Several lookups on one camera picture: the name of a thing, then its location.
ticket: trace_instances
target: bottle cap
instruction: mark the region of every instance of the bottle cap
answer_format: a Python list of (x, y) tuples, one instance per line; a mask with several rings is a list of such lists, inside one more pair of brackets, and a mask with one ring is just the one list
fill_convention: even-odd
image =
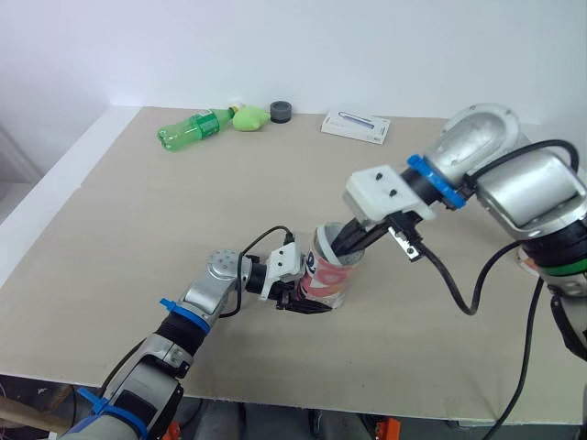
[(286, 101), (275, 101), (270, 107), (271, 121), (284, 124), (292, 119), (292, 105)]

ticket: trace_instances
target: bottle label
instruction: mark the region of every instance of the bottle label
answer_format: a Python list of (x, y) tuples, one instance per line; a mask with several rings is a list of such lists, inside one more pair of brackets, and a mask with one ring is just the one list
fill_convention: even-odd
[(200, 112), (195, 120), (202, 131), (202, 138), (214, 135), (220, 129), (218, 118), (210, 110)]

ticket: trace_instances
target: orange object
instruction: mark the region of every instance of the orange object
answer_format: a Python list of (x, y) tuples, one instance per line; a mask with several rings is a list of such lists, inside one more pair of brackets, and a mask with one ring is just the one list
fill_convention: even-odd
[(180, 430), (180, 424), (177, 422), (171, 422), (167, 428), (167, 432), (161, 440), (180, 440), (182, 431)]
[(388, 417), (375, 425), (375, 440), (400, 440), (400, 421)]

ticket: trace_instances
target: green plastic bottle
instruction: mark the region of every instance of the green plastic bottle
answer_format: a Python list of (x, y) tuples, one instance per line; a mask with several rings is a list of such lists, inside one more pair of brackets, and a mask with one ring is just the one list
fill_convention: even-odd
[(178, 124), (164, 126), (157, 132), (157, 138), (165, 149), (177, 151), (222, 130), (237, 111), (237, 107), (229, 107), (227, 110), (204, 110)]

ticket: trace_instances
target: white wall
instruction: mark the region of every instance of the white wall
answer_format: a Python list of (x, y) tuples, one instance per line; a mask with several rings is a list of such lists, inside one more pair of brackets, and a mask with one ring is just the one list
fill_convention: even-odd
[(237, 97), (395, 116), (498, 102), (584, 146), (586, 22), (584, 0), (0, 0), (0, 125), (44, 171), (108, 104)]

